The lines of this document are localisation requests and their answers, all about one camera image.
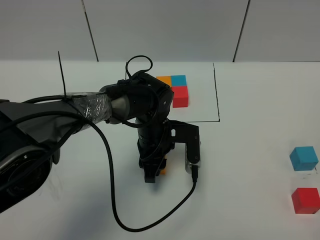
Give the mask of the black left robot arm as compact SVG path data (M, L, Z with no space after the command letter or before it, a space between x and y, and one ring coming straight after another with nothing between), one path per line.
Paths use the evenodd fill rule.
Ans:
M165 167L171 87L144 70L98 92L45 96L0 103L0 210L38 190L60 160L61 146L100 122L138 130L139 165L146 182Z

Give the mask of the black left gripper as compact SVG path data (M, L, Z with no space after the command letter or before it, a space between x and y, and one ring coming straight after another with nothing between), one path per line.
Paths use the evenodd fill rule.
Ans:
M171 136L171 123L168 119L159 125L151 124L138 129L139 167L144 170L144 182L155 183L161 168L167 165L166 154L175 148ZM152 160L162 160L160 166L151 163Z

